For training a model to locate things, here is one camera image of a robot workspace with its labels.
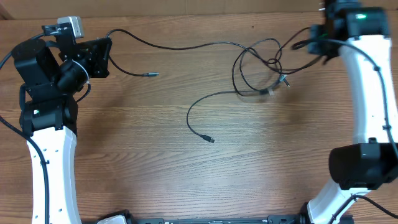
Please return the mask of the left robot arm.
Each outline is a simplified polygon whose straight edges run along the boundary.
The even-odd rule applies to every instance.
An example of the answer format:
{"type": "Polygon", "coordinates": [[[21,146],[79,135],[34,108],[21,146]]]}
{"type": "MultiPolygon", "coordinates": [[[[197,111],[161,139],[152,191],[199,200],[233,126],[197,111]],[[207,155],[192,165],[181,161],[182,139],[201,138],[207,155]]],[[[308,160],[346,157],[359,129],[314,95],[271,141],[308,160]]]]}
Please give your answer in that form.
{"type": "Polygon", "coordinates": [[[78,102],[75,93],[91,78],[108,76],[112,41],[77,43],[30,39],[11,57],[20,88],[20,129],[1,122],[27,141],[32,164],[32,223],[81,223],[75,188],[78,102]]]}

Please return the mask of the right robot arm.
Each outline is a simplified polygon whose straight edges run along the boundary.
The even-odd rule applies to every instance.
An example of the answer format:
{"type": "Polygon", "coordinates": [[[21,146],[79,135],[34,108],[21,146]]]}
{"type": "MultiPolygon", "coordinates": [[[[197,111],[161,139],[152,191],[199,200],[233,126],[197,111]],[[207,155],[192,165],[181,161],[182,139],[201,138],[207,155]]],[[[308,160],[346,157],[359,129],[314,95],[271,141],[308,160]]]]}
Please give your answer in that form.
{"type": "Polygon", "coordinates": [[[352,223],[345,212],[359,198],[397,178],[397,104],[392,40],[385,10],[329,0],[325,21],[310,29],[311,54],[339,57],[349,76],[353,142],[330,152],[330,179],[302,212],[303,223],[352,223]]]}

